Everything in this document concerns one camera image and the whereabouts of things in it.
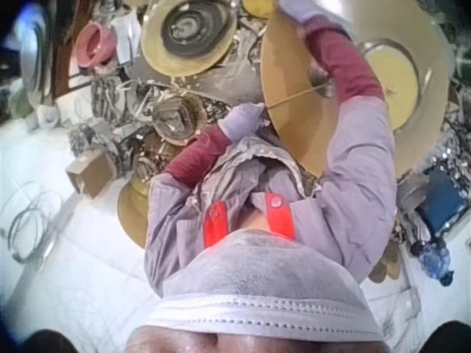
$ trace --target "snap button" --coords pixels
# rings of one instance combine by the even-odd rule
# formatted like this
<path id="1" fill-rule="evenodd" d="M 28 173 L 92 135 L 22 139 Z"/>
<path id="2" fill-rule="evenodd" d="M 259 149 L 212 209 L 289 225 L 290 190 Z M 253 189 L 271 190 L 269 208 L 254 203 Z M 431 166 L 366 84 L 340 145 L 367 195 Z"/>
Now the snap button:
<path id="1" fill-rule="evenodd" d="M 209 212 L 209 216 L 210 216 L 211 218 L 218 218 L 218 217 L 219 217 L 219 212 L 218 212 L 217 210 L 211 210 L 211 211 Z"/>
<path id="2" fill-rule="evenodd" d="M 272 199 L 272 207 L 279 208 L 279 207 L 281 207 L 282 204 L 283 204 L 283 200 L 281 199 L 281 197 L 275 196 Z"/>

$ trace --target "lavender jacket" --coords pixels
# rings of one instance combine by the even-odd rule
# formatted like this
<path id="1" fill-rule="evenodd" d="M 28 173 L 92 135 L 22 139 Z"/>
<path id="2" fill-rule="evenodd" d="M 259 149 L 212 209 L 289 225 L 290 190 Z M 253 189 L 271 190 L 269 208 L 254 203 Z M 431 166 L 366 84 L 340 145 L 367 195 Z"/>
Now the lavender jacket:
<path id="1" fill-rule="evenodd" d="M 320 188 L 306 194 L 286 150 L 256 136 L 231 144 L 218 126 L 207 128 L 152 180 L 145 270 L 160 295 L 163 281 L 204 250 L 202 225 L 212 203 L 226 202 L 233 232 L 247 209 L 266 212 L 265 191 L 288 200 L 296 241 L 344 266 L 357 282 L 383 254 L 394 223 L 396 182 L 380 84 L 326 18 L 316 16 L 306 28 L 308 48 L 334 77 L 341 104 Z"/>

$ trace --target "maroon cuff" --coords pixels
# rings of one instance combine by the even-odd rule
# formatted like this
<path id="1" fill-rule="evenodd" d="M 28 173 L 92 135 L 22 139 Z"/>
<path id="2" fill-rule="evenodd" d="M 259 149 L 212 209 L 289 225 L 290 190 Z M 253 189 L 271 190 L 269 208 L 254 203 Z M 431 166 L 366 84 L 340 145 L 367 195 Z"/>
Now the maroon cuff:
<path id="1" fill-rule="evenodd" d="M 335 80 L 339 104 L 355 96 L 384 100 L 378 78 L 343 27 L 317 15 L 304 24 L 304 30 L 309 51 Z"/>
<path id="2" fill-rule="evenodd" d="M 172 160 L 165 172 L 189 188 L 194 188 L 230 144 L 218 125 L 206 127 L 192 144 Z"/>

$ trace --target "jacket sleeve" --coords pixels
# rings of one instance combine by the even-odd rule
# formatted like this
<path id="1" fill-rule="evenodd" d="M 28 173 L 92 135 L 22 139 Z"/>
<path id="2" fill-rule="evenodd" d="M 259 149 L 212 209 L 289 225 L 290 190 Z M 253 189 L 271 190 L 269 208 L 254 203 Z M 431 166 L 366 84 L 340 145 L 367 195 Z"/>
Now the jacket sleeve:
<path id="1" fill-rule="evenodd" d="M 306 25 L 308 48 L 336 82 L 339 122 L 322 190 L 312 202 L 358 282 L 379 261 L 394 224 L 394 136 L 380 83 L 342 30 L 324 16 Z"/>
<path id="2" fill-rule="evenodd" d="M 150 285 L 160 296 L 163 280 L 180 270 L 176 217 L 190 194 L 191 189 L 171 174 L 152 178 L 144 270 Z"/>
<path id="3" fill-rule="evenodd" d="M 159 295 L 163 281 L 181 267 L 177 227 L 184 224 L 186 199 L 229 145 L 219 126 L 209 126 L 151 181 L 144 270 Z"/>
<path id="4" fill-rule="evenodd" d="M 194 188 L 231 144 L 218 125 L 206 127 L 166 168 L 177 181 Z"/>

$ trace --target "face mask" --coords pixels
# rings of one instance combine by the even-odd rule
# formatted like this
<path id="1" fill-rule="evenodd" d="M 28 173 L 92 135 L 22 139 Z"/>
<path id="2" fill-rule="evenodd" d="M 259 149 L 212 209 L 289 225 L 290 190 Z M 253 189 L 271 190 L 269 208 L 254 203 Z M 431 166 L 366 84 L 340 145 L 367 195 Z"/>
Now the face mask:
<path id="1" fill-rule="evenodd" d="M 345 268 L 303 245 L 247 229 L 168 279 L 146 325 L 316 342 L 383 340 Z"/>

